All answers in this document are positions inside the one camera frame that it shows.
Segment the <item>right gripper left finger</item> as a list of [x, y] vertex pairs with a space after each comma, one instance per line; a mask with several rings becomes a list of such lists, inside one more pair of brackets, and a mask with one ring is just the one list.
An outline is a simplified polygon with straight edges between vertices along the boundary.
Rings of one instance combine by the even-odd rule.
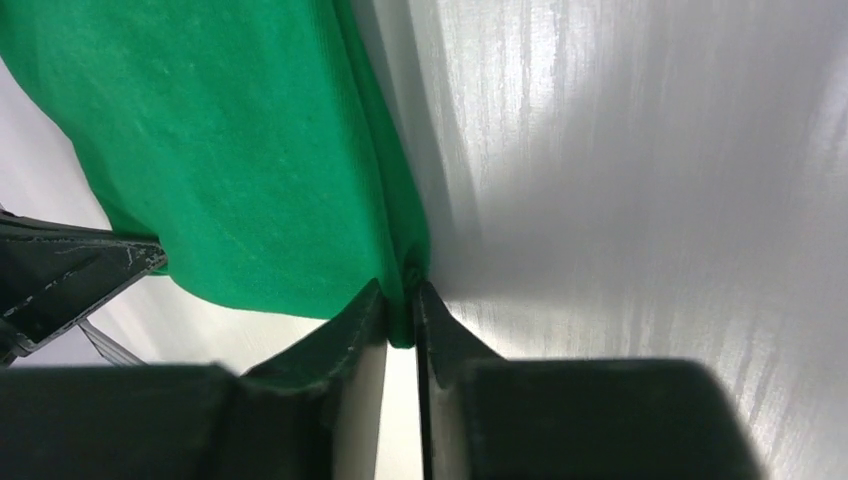
[[5, 479], [371, 479], [386, 301], [334, 318], [242, 375], [210, 365], [1, 374]]

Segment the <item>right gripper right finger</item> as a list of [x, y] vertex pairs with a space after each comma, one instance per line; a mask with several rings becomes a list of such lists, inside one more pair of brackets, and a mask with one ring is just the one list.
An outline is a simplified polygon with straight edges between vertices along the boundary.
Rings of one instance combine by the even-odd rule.
[[509, 360], [430, 283], [411, 301], [427, 479], [758, 479], [718, 379], [688, 359]]

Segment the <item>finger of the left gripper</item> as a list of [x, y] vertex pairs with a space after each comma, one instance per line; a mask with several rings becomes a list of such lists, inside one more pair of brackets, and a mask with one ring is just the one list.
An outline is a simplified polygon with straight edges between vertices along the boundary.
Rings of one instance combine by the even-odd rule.
[[43, 348], [165, 266], [154, 239], [1, 213], [1, 363]]

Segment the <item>green t shirt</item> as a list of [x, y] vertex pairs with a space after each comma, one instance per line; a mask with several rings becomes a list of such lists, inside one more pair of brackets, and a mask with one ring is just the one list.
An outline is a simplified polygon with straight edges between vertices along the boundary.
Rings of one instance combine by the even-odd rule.
[[1, 57], [180, 287], [330, 318], [377, 280], [413, 345], [427, 221], [350, 2], [5, 1]]

